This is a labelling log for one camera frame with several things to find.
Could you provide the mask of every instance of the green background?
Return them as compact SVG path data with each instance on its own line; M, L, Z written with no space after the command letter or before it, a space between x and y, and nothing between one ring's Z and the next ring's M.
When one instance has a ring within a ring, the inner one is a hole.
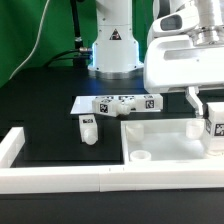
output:
M142 1L133 0L133 34L140 45L141 61L144 60L148 33L145 12L149 21L152 21L152 1L144 0L144 7ZM33 49L45 3L46 0L0 1L0 87ZM84 45L91 46L97 37L95 0L85 0L77 4ZM40 44L25 67L42 66L55 54L73 48L70 0L51 0Z

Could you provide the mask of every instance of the black table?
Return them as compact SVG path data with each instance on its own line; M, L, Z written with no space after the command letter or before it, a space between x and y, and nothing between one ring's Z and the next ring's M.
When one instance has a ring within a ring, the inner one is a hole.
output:
M85 69L26 69L0 89L0 140L13 126L25 128L14 168L122 164L120 121L194 117L184 93L164 94L161 113L96 115L99 141L91 147L81 143L70 111L76 96L145 93L141 76L100 80ZM200 98L224 101L224 92ZM0 195L2 223L223 223L223 208L223 189Z

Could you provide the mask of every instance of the white cup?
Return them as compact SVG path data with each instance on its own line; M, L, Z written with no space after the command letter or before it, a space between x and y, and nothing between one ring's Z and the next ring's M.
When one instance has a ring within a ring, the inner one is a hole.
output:
M201 138L204 131L205 121L203 119L192 119L186 123L186 136L193 140Z
M127 139L132 142L139 142L144 139L144 125L143 124L128 124L126 126Z
M132 162L147 162L151 161L151 153L145 150L136 150L130 154L130 160Z

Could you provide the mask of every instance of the black cable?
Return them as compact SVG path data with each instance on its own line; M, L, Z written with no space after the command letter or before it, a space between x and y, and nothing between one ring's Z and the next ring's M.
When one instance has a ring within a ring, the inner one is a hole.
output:
M45 63L44 67L45 68L49 67L49 65L55 61L65 61L65 60L73 60L74 61L74 60L90 60L90 59L91 59L91 55L83 55L83 56L69 57L69 58L55 58L55 59L51 59L50 61Z
M78 52L79 52L78 49L64 51L64 52L62 52L62 53L60 53L60 54L57 54L57 55L55 55L54 57L52 57L49 61L47 61L47 62L43 65L43 67L48 67L48 64L51 63L51 61L53 61L53 60L55 60L55 59L57 59L57 58L60 58L60 57L62 57L62 56L64 56L64 55L72 54L72 53L78 53Z
M77 0L70 0L70 4L72 7L72 19L74 25L74 33L75 33L75 48L78 49L83 47L83 41L81 37L81 31L79 26L79 17L78 17L78 8L77 8Z
M64 55L67 55L67 54L78 53L78 52L79 52L79 49L64 51L60 54L56 54L54 57L51 58L51 60L56 59L56 58L60 58L60 57L62 57Z

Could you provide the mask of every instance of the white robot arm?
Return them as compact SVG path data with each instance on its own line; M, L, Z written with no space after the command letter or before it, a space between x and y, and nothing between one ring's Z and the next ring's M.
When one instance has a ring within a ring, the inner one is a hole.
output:
M154 2L154 9L162 2ZM203 116L196 94L223 88L224 0L169 0L170 14L152 24L144 85L150 93L185 91Z

